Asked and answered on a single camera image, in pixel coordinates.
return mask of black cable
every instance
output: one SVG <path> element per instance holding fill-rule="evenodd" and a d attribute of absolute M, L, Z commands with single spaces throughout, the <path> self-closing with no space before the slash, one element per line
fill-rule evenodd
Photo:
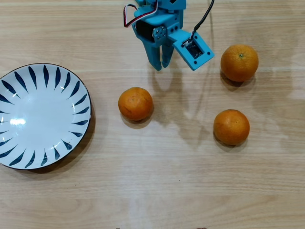
<path fill-rule="evenodd" d="M 192 35 L 191 35 L 191 39 L 193 38 L 193 35 L 194 33 L 199 29 L 199 27 L 202 25 L 202 23 L 204 23 L 205 19 L 207 18 L 207 16 L 209 15 L 212 7 L 214 5 L 214 0 L 212 0 L 208 10 L 206 11 L 205 15 L 203 16 L 203 18 L 200 20 L 200 22 L 198 22 L 198 24 L 194 27 L 194 30 L 192 32 Z"/>

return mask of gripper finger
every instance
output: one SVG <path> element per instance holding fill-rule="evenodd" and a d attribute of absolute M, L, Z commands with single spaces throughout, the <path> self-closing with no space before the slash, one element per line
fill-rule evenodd
<path fill-rule="evenodd" d="M 152 47 L 150 44 L 144 42 L 143 44 L 146 50 L 149 63 L 151 63 L 151 65 L 156 70 L 160 71 L 162 69 L 161 61 L 160 61 L 160 48 Z"/>

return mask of red wire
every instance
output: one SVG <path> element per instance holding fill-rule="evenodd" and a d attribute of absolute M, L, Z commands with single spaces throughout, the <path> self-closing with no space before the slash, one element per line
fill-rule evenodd
<path fill-rule="evenodd" d="M 142 19 L 142 18 L 144 18 L 144 17 L 146 17 L 146 16 L 149 16 L 149 15 L 152 15 L 152 14 L 156 13 L 157 10 L 158 10 L 158 0 L 156 0 L 156 2 L 155 2 L 155 4 L 154 4 L 154 10 L 153 10 L 153 11 L 148 12 L 148 13 L 145 13 L 145 14 L 143 14 L 143 15 L 137 17 L 137 18 L 134 18 L 134 19 L 132 19 L 132 20 L 131 20 L 130 22 L 128 22 L 128 23 L 127 23 L 127 12 L 126 12 L 127 6 L 124 7 L 124 13 L 123 13 L 123 15 L 124 15 L 124 27 L 126 27 L 126 28 L 129 27 L 129 26 L 131 26 L 131 25 L 132 25 L 133 23 L 135 23 L 136 21 L 138 21 L 138 20 L 140 20 L 140 19 Z"/>

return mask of plate rim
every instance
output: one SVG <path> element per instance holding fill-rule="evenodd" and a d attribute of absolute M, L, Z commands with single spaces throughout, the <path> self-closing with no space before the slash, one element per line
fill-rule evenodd
<path fill-rule="evenodd" d="M 7 76 L 8 74 L 10 74 L 10 73 L 12 73 L 12 72 L 14 72 L 14 71 L 16 71 L 16 70 L 18 70 L 18 69 L 20 69 L 20 68 L 27 67 L 27 66 L 31 66 L 31 65 L 37 65 L 37 64 L 47 64 L 47 65 L 53 65 L 53 66 L 61 67 L 61 68 L 63 68 L 63 69 L 66 69 L 67 71 L 73 73 L 73 74 L 81 81 L 82 85 L 84 85 L 84 87 L 85 87 L 85 89 L 86 89 L 86 91 L 87 91 L 87 93 L 88 93 L 89 102 L 90 102 L 90 115 L 89 115 L 88 126 L 87 126 L 87 128 L 86 128 L 85 133 L 83 134 L 83 136 L 81 137 L 80 141 L 78 142 L 78 144 L 76 144 L 76 146 L 75 146 L 69 153 L 67 153 L 65 156 L 63 156 L 61 159 L 59 159 L 59 160 L 57 160 L 57 161 L 54 161 L 54 162 L 51 163 L 51 164 L 48 164 L 48 165 L 46 165 L 46 166 L 41 166 L 41 167 L 39 167 L 39 168 L 27 168 L 27 169 L 25 169 L 25 168 L 13 168 L 13 167 L 4 165 L 4 164 L 2 164 L 2 163 L 0 162 L 0 165 L 5 166 L 5 167 L 7 167 L 7 168 L 14 169 L 14 170 L 25 171 L 25 170 L 42 169 L 42 168 L 46 168 L 46 167 L 48 167 L 48 166 L 51 166 L 51 165 L 56 164 L 57 162 L 62 161 L 66 156 L 68 156 L 70 153 L 72 153 L 72 152 L 76 149 L 76 147 L 78 147 L 78 145 L 83 141 L 83 139 L 84 139 L 84 137 L 85 137 L 85 135 L 87 134 L 87 131 L 88 131 L 88 129 L 89 129 L 89 125 L 90 125 L 90 123 L 91 123 L 92 102 L 91 102 L 91 97 L 90 97 L 89 90 L 88 90 L 88 88 L 86 87 L 86 85 L 84 84 L 84 82 L 81 80 L 81 78 L 80 78 L 77 74 L 75 74 L 74 72 L 72 72 L 71 70 L 69 70 L 68 68 L 65 68 L 65 67 L 62 67 L 62 66 L 60 66 L 60 65 L 58 65 L 58 64 L 53 64 L 53 63 L 43 63 L 43 62 L 41 62 L 41 63 L 31 63 L 31 64 L 26 64 L 26 65 L 24 65 L 24 66 L 21 66 L 21 67 L 19 67 L 19 68 L 16 68 L 16 69 L 10 71 L 9 73 L 7 73 L 7 74 L 5 74 L 4 76 L 2 76 L 2 77 L 0 78 L 0 80 L 2 80 L 2 78 L 4 78 L 5 76 Z"/>

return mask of blue and white plate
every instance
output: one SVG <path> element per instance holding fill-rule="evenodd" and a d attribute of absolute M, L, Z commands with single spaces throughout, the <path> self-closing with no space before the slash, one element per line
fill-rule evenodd
<path fill-rule="evenodd" d="M 84 137 L 91 101 L 72 72 L 53 64 L 32 64 L 0 81 L 1 164 L 45 167 L 65 157 Z"/>

